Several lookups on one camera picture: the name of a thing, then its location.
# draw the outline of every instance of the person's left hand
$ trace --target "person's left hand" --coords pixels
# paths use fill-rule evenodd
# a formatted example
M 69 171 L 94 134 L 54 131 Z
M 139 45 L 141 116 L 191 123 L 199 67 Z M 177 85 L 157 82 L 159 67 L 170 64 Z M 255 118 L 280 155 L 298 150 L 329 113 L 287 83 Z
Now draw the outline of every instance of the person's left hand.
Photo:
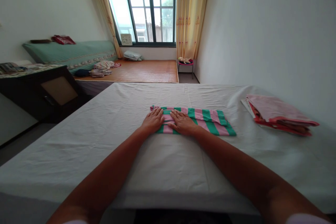
M 140 128 L 145 130 L 146 133 L 148 134 L 155 133 L 156 131 L 159 130 L 159 128 L 165 121 L 165 118 L 162 116 L 162 114 L 163 114 L 162 108 L 156 108 L 152 112 L 149 112 Z

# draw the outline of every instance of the green pillow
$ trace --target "green pillow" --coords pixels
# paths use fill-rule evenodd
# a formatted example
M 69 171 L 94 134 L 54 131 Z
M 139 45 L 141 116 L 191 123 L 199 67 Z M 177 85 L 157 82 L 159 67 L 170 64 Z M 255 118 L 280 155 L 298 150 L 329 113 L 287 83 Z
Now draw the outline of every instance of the green pillow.
M 25 43 L 22 46 L 37 63 L 67 65 L 72 74 L 78 69 L 90 70 L 101 60 L 118 59 L 111 41 L 76 42 L 75 45 Z

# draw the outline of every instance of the hand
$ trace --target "hand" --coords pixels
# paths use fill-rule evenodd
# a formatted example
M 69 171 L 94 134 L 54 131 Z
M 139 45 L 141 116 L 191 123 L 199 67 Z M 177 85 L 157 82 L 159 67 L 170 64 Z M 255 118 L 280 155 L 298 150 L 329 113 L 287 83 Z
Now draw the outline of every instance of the hand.
M 156 108 L 152 112 L 149 112 L 140 128 L 142 128 L 148 134 L 155 133 L 159 130 L 159 128 L 165 121 L 165 118 L 162 116 L 162 114 L 162 108 Z
M 172 110 L 170 115 L 174 119 L 175 124 L 168 123 L 168 126 L 182 135 L 193 135 L 196 129 L 199 128 L 199 126 L 185 113 L 178 110 Z

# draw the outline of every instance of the small stool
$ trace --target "small stool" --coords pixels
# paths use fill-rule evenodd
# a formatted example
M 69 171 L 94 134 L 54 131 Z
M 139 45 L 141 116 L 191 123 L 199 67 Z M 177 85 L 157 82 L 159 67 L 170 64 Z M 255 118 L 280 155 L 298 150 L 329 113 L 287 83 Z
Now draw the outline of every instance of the small stool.
M 177 67 L 177 73 L 179 72 L 179 70 L 180 70 L 180 65 L 185 65 L 185 66 L 192 66 L 192 79 L 194 79 L 194 61 L 193 60 L 189 60 L 189 62 L 190 62 L 190 64 L 184 64 L 183 62 L 181 62 L 181 61 L 178 61 L 178 67 Z

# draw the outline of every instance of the cabinet top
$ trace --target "cabinet top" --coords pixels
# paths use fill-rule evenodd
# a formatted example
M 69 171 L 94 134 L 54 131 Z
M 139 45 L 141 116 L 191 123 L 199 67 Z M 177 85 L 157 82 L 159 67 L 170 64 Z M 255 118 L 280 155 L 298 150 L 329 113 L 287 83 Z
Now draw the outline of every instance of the cabinet top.
M 14 72 L 10 74 L 0 74 L 0 79 L 5 78 L 17 78 L 25 75 L 35 74 L 38 72 L 47 71 L 54 68 L 65 67 L 64 65 L 44 65 L 44 64 L 34 64 L 34 65 L 26 65 L 23 67 L 22 72 Z

